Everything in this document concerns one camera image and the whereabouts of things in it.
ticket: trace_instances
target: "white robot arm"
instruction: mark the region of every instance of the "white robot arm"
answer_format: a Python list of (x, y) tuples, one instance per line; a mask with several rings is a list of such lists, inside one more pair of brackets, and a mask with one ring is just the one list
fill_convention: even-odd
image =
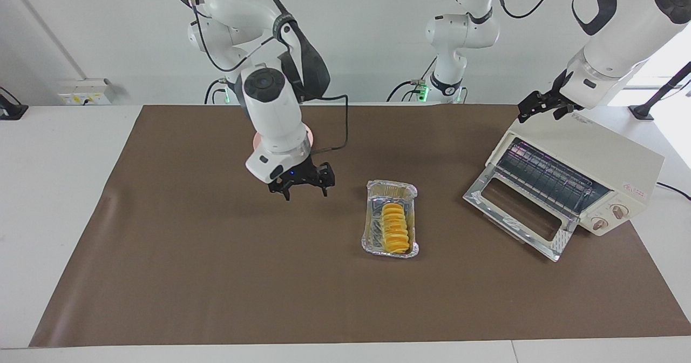
[(499, 38), (499, 23), (492, 17), (492, 0), (458, 0), (465, 14), (435, 16), (425, 35), (437, 50), (435, 69), (425, 80), (426, 100), (453, 102), (460, 93), (468, 61), (463, 48), (488, 48)]
[(655, 51), (691, 20), (691, 0), (573, 0), (572, 11), (591, 38), (556, 78), (550, 92), (532, 92), (519, 105), (520, 122), (555, 110), (560, 119), (573, 110), (606, 105)]
[[(318, 186), (326, 196), (335, 176), (328, 163), (314, 166), (299, 104), (321, 97), (330, 76), (295, 18), (279, 0), (189, 1), (195, 11), (190, 41), (225, 73), (227, 90), (261, 136), (247, 169), (286, 200), (294, 184)], [(206, 15), (198, 13), (199, 4)], [(249, 55), (235, 46), (259, 38), (265, 30), (287, 51), (259, 65), (245, 62)]]

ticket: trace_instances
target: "label sticker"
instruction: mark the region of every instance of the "label sticker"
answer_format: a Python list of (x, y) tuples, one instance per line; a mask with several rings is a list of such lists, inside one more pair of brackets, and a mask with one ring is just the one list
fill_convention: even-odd
[(520, 231), (523, 229), (523, 224), (511, 216), (505, 216), (503, 218), (504, 224), (508, 225), (514, 231)]
[(627, 192), (629, 192), (629, 193), (631, 193), (631, 194), (634, 194), (634, 195), (636, 195), (636, 196), (639, 196), (639, 197), (641, 197), (642, 199), (646, 199), (646, 198), (647, 198), (647, 194), (646, 194), (643, 190), (637, 188), (636, 186), (634, 186), (634, 185), (632, 185), (632, 184), (630, 184), (630, 183), (623, 183), (623, 184), (622, 184), (622, 187), (624, 188), (625, 191), (627, 191)]
[(586, 117), (583, 117), (577, 113), (572, 113), (571, 117), (573, 117), (573, 119), (575, 119), (575, 121), (578, 121), (582, 124), (593, 124), (593, 122), (590, 119), (587, 119)]
[(480, 197), (480, 191), (474, 191), (471, 193), (471, 197), (473, 200), (476, 202), (477, 205), (480, 205), (482, 203), (482, 198)]

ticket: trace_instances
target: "power socket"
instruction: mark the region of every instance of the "power socket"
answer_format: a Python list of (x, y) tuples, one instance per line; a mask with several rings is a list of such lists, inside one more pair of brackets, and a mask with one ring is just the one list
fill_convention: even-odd
[(58, 95), (65, 105), (111, 105), (113, 88), (104, 79), (63, 80)]

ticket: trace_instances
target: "foil container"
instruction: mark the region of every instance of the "foil container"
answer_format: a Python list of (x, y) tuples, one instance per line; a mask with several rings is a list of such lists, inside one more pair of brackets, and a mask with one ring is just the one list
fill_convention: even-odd
[[(367, 183), (367, 216), (365, 233), (362, 235), (362, 248), (366, 252), (400, 259), (410, 259), (417, 255), (419, 246), (415, 241), (415, 197), (417, 197), (417, 189), (412, 184), (382, 180)], [(403, 254), (394, 254), (384, 249), (380, 219), (382, 208), (389, 203), (402, 205), (405, 213), (410, 248)]]

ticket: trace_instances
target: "white toaster oven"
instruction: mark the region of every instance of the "white toaster oven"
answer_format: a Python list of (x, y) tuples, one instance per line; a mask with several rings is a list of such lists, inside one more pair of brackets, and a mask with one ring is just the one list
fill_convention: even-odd
[[(663, 162), (659, 154), (580, 114), (556, 121), (543, 113), (513, 123), (464, 199), (557, 261), (577, 225), (601, 236), (641, 213)], [(545, 238), (499, 208), (483, 194), (492, 180), (558, 218), (560, 228)]]

